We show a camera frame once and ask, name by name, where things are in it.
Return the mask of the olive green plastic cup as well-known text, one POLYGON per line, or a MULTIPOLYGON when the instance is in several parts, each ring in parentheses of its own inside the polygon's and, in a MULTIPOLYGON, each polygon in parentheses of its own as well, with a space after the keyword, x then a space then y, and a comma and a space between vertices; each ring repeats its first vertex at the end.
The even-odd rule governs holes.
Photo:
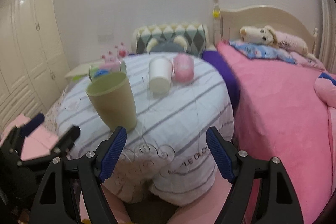
POLYGON ((136 106, 126 73, 119 71, 99 77, 89 84, 86 94, 97 114, 112 131, 118 126, 126 131, 136 127, 136 106))

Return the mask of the white paper cup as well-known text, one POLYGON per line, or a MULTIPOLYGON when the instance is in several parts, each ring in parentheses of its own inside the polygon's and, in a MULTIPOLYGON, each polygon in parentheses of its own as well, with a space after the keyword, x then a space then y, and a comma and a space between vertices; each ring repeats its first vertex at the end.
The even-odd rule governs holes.
POLYGON ((155 57, 149 63, 149 89, 156 94, 170 90, 173 64, 166 57, 155 57))

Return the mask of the pink plastic cup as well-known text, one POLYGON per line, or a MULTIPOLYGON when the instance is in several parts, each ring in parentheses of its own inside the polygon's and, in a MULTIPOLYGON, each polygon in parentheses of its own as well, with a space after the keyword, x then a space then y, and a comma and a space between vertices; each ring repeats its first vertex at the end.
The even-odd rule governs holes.
POLYGON ((185 53, 177 54, 173 59, 174 79, 179 83, 189 83, 194 78, 194 60, 185 53))

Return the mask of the pink quilt at left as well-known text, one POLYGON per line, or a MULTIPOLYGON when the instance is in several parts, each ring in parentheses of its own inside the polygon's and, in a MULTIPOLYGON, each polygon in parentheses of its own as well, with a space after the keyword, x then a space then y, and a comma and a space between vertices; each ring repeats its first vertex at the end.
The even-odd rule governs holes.
MULTIPOLYGON (((3 130, 1 135, 1 145, 5 141, 10 130, 14 127, 20 127, 27 124, 30 118, 25 117, 23 114, 18 115, 7 127, 3 130)), ((33 133, 31 133, 24 141, 21 159, 30 160, 37 157, 49 155, 52 148, 58 142, 58 136, 44 126, 39 126, 33 133)))

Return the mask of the cream wardrobe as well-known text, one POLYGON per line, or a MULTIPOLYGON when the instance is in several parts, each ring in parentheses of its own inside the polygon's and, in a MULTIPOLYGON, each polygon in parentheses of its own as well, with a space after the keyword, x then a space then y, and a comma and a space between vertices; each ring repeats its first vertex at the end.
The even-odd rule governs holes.
POLYGON ((1 129, 46 113, 69 70, 53 0, 1 0, 1 129))

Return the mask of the white nightstand top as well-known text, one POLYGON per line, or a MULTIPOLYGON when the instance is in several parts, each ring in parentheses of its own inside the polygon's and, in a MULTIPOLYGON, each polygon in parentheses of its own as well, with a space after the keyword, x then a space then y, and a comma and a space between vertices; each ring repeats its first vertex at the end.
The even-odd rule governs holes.
POLYGON ((65 78, 66 79, 73 79, 74 77, 77 77, 77 76, 88 75, 89 69, 91 67, 96 67, 96 66, 99 66, 101 64, 102 64, 102 62, 92 62, 92 63, 80 64, 77 67, 75 67, 74 69, 72 69, 71 71, 69 71, 65 75, 65 78))

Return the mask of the pink bed blanket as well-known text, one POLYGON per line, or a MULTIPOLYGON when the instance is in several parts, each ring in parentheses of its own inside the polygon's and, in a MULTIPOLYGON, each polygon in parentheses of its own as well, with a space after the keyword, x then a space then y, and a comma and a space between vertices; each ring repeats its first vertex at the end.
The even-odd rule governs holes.
POLYGON ((305 223, 313 223, 332 195, 329 113, 314 90, 320 71, 284 61, 248 59, 218 44, 240 88, 235 114, 239 147, 256 159, 276 156, 297 193, 305 223))

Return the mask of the green pink tall can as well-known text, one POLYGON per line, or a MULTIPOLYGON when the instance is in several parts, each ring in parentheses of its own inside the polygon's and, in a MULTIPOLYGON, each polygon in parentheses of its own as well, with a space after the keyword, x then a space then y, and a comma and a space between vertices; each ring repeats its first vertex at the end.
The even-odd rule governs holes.
POLYGON ((94 82, 93 75, 99 69, 108 70, 109 73, 119 72, 119 71, 123 72, 123 73, 126 73, 126 64, 125 64, 124 61, 116 60, 113 63, 104 63, 104 64, 101 64, 101 65, 96 66, 96 67, 91 67, 89 69, 89 79, 90 79, 91 82, 94 82))

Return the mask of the front pink bunny plush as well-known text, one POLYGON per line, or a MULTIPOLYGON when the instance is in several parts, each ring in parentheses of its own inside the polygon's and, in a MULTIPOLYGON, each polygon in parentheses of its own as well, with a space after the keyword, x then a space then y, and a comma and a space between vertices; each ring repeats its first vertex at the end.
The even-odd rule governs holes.
POLYGON ((116 57, 111 51, 109 51, 106 55, 102 55, 101 58, 104 59, 104 63, 113 63, 116 61, 116 57))

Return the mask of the rear pink bunny plush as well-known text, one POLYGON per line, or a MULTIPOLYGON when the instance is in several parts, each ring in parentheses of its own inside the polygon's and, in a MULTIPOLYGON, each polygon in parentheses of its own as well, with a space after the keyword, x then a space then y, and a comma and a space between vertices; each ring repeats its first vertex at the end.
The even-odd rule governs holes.
POLYGON ((116 49, 116 55, 118 59, 123 59, 129 55, 129 51, 124 43, 114 46, 116 49))

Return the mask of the pink plush at right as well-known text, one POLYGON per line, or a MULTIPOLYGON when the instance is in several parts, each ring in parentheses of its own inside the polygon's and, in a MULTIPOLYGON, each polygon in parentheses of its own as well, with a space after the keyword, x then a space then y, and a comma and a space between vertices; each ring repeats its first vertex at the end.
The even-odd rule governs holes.
POLYGON ((336 108, 335 79, 327 73, 321 73, 314 83, 314 90, 319 99, 327 106, 336 108))

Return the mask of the grey bear plush cushion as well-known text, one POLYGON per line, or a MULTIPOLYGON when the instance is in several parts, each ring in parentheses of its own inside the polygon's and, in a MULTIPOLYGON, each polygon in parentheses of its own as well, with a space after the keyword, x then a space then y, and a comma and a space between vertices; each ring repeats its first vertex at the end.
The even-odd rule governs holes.
POLYGON ((184 36, 175 36, 165 40, 151 38, 146 45, 146 52, 188 52, 189 44, 184 36))

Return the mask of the blue cartoon pillow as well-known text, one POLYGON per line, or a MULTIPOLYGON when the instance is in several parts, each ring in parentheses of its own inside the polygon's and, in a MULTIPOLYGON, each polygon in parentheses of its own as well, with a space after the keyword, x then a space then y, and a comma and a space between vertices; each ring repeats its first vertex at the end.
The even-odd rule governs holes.
POLYGON ((240 40, 229 42, 235 50, 239 51, 249 59, 280 60, 296 65, 297 61, 287 51, 262 44, 245 43, 240 40))

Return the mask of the diamond pattern bolster pillow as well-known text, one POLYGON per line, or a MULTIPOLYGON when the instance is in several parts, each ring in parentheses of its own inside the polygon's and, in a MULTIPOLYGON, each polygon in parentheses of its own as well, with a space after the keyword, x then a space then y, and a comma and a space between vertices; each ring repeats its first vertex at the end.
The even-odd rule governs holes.
POLYGON ((209 45, 209 32, 205 24, 172 23, 137 28, 133 32, 131 50, 142 54, 151 38, 170 40, 175 36, 183 36, 187 40, 189 51, 194 56, 201 56, 209 45))

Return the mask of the cream wooden headboard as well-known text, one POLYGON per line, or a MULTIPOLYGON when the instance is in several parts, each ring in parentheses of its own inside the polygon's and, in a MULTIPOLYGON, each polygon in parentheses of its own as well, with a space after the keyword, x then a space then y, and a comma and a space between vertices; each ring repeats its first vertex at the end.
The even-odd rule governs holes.
POLYGON ((221 41, 240 38, 242 26, 264 27, 270 25, 275 30, 298 36, 305 40, 309 52, 315 54, 318 29, 310 32, 295 16, 270 5, 247 6, 236 10, 220 7, 219 0, 213 0, 214 46, 221 41))

